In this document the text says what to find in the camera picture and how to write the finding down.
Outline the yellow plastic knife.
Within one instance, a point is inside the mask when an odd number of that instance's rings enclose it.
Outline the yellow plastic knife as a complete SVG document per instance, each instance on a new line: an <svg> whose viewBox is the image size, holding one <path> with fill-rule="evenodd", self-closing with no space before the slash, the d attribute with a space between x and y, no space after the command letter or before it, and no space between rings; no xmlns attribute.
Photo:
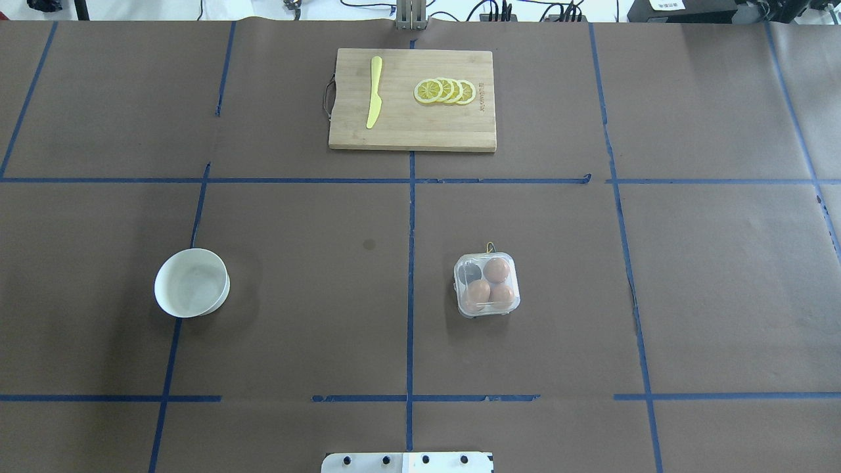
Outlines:
<svg viewBox="0 0 841 473"><path fill-rule="evenodd" d="M372 129L380 116L382 98L379 95L380 79L382 75L382 57L373 56L370 63L370 99L367 111L366 128Z"/></svg>

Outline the black box with label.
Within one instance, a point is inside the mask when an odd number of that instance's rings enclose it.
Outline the black box with label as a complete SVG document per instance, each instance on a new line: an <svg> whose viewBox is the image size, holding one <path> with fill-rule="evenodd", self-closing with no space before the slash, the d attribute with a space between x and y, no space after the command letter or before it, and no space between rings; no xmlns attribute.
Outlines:
<svg viewBox="0 0 841 473"><path fill-rule="evenodd" d="M736 1L634 1L629 23L730 24Z"/></svg>

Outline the brown egg from bowl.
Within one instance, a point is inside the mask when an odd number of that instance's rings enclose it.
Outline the brown egg from bowl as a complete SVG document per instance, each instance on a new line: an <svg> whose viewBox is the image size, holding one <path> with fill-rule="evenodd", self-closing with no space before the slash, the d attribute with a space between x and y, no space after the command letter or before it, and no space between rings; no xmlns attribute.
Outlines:
<svg viewBox="0 0 841 473"><path fill-rule="evenodd" d="M485 279L477 279L466 286L465 307L469 311L480 311L489 302L491 286Z"/></svg>

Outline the bamboo cutting board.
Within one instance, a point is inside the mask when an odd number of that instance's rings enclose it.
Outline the bamboo cutting board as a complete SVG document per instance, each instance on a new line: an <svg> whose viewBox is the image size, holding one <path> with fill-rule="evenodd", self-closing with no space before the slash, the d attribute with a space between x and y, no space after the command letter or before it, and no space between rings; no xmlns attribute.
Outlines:
<svg viewBox="0 0 841 473"><path fill-rule="evenodd" d="M376 125L366 128L370 63L382 57ZM471 81L471 104L419 104L413 92L424 79ZM329 146L336 150L479 152L497 150L495 69L490 51L341 48L334 69L336 96Z"/></svg>

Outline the brown egg near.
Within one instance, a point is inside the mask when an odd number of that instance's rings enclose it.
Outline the brown egg near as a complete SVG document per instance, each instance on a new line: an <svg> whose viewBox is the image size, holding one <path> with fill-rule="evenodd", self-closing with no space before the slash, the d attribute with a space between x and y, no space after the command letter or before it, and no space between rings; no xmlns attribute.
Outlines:
<svg viewBox="0 0 841 473"><path fill-rule="evenodd" d="M507 309L516 301L516 293L507 284L497 284L491 288L489 302L493 309Z"/></svg>

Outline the aluminium frame post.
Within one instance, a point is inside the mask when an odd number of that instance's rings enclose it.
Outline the aluminium frame post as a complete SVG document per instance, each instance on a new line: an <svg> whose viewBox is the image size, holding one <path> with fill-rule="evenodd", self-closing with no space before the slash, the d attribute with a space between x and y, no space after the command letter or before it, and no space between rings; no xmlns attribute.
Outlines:
<svg viewBox="0 0 841 473"><path fill-rule="evenodd" d="M396 1L397 30L425 30L428 25L427 2L423 0Z"/></svg>

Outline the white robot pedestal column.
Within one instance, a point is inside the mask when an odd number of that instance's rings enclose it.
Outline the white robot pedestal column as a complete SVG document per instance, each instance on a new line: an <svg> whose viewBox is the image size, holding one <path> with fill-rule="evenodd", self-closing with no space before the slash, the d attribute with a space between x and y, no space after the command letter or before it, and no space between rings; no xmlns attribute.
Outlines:
<svg viewBox="0 0 841 473"><path fill-rule="evenodd" d="M321 472L493 472L493 454L481 451L334 453Z"/></svg>

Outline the clear plastic egg box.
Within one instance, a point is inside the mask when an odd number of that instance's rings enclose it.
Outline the clear plastic egg box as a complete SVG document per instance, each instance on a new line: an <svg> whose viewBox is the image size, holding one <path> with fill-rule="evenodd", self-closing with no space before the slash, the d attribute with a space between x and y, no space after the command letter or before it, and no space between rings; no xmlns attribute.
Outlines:
<svg viewBox="0 0 841 473"><path fill-rule="evenodd" d="M508 315L522 303L516 263L490 240L479 254L462 255L453 267L457 309L468 319Z"/></svg>

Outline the brown egg far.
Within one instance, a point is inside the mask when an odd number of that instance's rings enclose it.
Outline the brown egg far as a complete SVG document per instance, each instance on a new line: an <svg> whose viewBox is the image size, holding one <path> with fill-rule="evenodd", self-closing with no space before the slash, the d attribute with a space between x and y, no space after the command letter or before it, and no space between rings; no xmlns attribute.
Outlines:
<svg viewBox="0 0 841 473"><path fill-rule="evenodd" d="M493 284L504 284L510 274L511 266L506 258L490 258L483 267L484 278Z"/></svg>

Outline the white paper bowl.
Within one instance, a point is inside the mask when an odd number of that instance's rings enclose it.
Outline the white paper bowl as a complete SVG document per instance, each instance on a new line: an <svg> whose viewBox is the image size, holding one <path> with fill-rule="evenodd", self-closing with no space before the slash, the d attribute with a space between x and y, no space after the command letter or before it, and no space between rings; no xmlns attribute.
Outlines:
<svg viewBox="0 0 841 473"><path fill-rule="evenodd" d="M190 248L172 255L160 266L154 284L157 305L172 317L201 317L226 301L231 280L219 255Z"/></svg>

